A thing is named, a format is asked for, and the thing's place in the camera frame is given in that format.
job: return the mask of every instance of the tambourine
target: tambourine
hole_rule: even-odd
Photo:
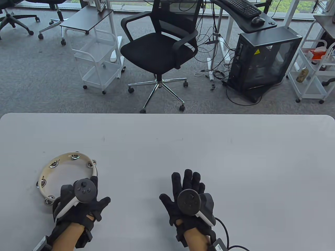
[[[52,205],[60,196],[62,185],[91,176],[97,176],[95,160],[80,152],[65,153],[43,168],[36,187],[45,198],[45,204]]]

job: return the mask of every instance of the office chair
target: office chair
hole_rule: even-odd
[[[42,32],[52,29],[54,27],[59,26],[62,22],[64,22],[65,20],[67,20],[67,18],[63,18],[62,12],[60,11],[58,4],[64,3],[66,0],[27,0],[28,2],[32,2],[32,3],[47,3],[50,6],[50,9],[52,10],[56,10],[57,11],[57,15],[58,15],[58,19],[57,18],[51,18],[50,22],[49,22],[49,26],[45,27],[44,29],[39,31],[39,39],[43,39],[43,34]],[[66,41],[64,39],[64,28],[61,27],[61,45],[66,45]]]
[[[133,86],[155,85],[148,100],[140,113],[146,113],[146,107],[157,91],[163,87],[182,104],[180,111],[185,110],[185,102],[177,96],[166,84],[184,81],[184,87],[188,86],[187,78],[162,79],[162,75],[173,68],[180,66],[193,58],[197,52],[196,22],[202,0],[154,0],[151,12],[144,12],[123,18],[121,26],[130,42],[122,46],[120,52],[133,64],[154,74],[155,80],[149,82],[128,84],[128,92],[134,92]],[[155,32],[133,39],[127,28],[127,23],[149,16]],[[175,40],[162,33],[168,33],[180,40]],[[190,44],[194,51],[186,46]]]
[[[29,35],[34,35],[34,32],[32,30],[29,30],[29,28],[21,23],[18,19],[26,18],[26,17],[34,17],[36,22],[39,22],[40,19],[37,17],[37,15],[14,15],[14,13],[9,14],[6,8],[14,7],[18,3],[22,2],[23,0],[0,0],[0,14],[2,14],[2,10],[5,11],[5,16],[0,17],[0,31],[3,27],[5,27],[6,24],[10,24],[13,28],[15,28],[15,24],[20,25],[21,27],[25,28]]]

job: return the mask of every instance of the bottle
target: bottle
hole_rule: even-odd
[[[297,76],[296,81],[298,83],[302,83],[305,80],[305,78],[307,77],[308,72],[309,72],[309,70],[307,69],[307,67],[304,67],[301,70],[301,72],[299,73],[299,75]]]

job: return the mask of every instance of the pc tower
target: pc tower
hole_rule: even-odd
[[[285,76],[302,36],[288,27],[241,33],[227,85],[253,103]]]

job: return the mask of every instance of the gray carpet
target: gray carpet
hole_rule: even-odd
[[[50,17],[56,18],[53,11],[13,9],[16,14],[36,13],[40,23],[33,18],[23,19],[23,22],[35,32],[29,36],[27,32],[17,27],[7,25],[1,31],[0,40],[0,117],[9,112],[67,112],[67,113],[138,113],[149,96],[152,86],[136,87],[129,94],[127,84],[153,80],[153,75],[127,60],[127,67],[121,79],[116,79],[102,95],[97,88],[89,87],[83,90],[82,81],[75,67],[74,57],[68,46],[60,45],[60,28],[44,32],[44,40],[37,38],[38,30],[47,26]],[[70,17],[74,12],[63,11],[64,17]],[[123,44],[128,39],[121,28],[120,21],[125,14],[115,14],[115,24],[118,35],[123,35]],[[225,34],[227,19],[221,25],[221,34]],[[202,33],[212,25],[212,19],[205,18]],[[294,22],[291,27],[305,35],[309,22]],[[108,27],[104,22],[100,28]],[[133,37],[140,37],[153,31],[149,18],[133,22],[129,25]],[[231,48],[236,46],[241,30],[234,24]],[[72,44],[80,48],[89,39],[80,32],[69,32]],[[210,50],[212,45],[205,46]],[[206,61],[207,53],[198,53],[196,58]],[[235,113],[235,114],[328,114],[335,117],[335,92],[323,105],[317,100],[303,100],[295,103],[295,93],[288,81],[270,90],[262,101],[255,106],[238,106],[231,103],[225,96],[225,88],[215,81],[216,88],[211,91],[211,83],[205,77],[195,77],[194,73],[205,69],[206,64],[195,59],[182,65],[180,70],[172,70],[164,78],[187,77],[189,87],[184,88],[182,82],[172,83],[170,87],[186,102],[185,113]],[[230,97],[242,104],[247,104],[237,95],[228,92]],[[163,89],[153,97],[148,113],[179,113],[179,103]]]

